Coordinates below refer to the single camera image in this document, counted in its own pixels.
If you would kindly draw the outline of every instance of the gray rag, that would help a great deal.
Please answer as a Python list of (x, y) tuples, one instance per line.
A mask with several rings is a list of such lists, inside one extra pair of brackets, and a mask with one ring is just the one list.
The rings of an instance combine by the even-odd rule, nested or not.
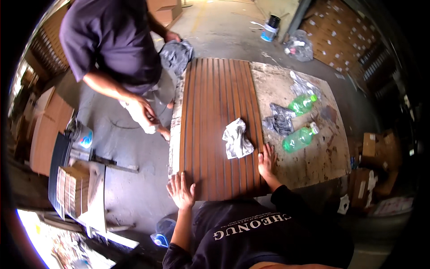
[(242, 158), (254, 151), (254, 146), (244, 134), (245, 130), (245, 122), (240, 118), (226, 126), (222, 140), (227, 141), (225, 148), (228, 159)]
[(296, 116), (295, 112), (291, 109), (284, 108), (280, 105), (270, 103), (270, 110), (272, 115), (263, 119), (263, 126), (269, 130), (275, 131), (278, 134), (286, 137), (294, 132), (291, 118)]
[(194, 48), (188, 41), (171, 40), (161, 48), (160, 58), (163, 68), (173, 70), (179, 77), (194, 58)]

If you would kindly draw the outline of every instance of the bottle cap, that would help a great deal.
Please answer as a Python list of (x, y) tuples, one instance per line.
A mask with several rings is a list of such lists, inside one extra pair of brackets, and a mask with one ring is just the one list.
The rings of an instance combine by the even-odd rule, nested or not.
[(312, 129), (312, 132), (313, 132), (314, 134), (319, 133), (319, 128), (318, 128), (318, 126), (316, 125), (316, 123), (315, 123), (315, 122), (312, 122), (312, 123), (310, 124), (310, 128)]

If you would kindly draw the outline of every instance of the wooden panel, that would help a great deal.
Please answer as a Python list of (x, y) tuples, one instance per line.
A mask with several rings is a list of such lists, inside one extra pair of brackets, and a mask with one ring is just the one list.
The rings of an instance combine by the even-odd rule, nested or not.
[[(239, 160), (228, 160), (222, 134), (239, 117), (256, 150)], [(196, 183), (198, 200), (267, 193), (258, 173), (263, 139), (249, 62), (195, 59), (188, 65), (180, 141), (179, 170)]]

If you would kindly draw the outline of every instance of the dark navy shirt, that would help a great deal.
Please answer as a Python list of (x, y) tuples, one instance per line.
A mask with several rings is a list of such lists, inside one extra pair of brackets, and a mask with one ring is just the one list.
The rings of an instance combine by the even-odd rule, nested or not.
[(126, 89), (143, 94), (161, 76), (145, 0), (76, 0), (60, 27), (60, 42), (80, 81), (98, 63)]

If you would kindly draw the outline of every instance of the fingers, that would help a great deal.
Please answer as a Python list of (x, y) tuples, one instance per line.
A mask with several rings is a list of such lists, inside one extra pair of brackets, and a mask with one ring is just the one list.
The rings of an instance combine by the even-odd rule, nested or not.
[(187, 189), (187, 182), (185, 181), (185, 172), (181, 173), (181, 189)]
[(196, 184), (195, 183), (193, 183), (193, 184), (191, 184), (191, 187), (190, 187), (190, 193), (191, 193), (191, 197), (194, 199), (194, 191), (195, 191), (195, 189), (196, 189)]
[(172, 185), (169, 183), (166, 185), (167, 192), (170, 194), (170, 197), (173, 197)]
[(181, 178), (179, 177), (178, 174), (176, 174), (176, 177), (175, 177), (175, 186), (176, 186), (177, 192), (181, 190)]

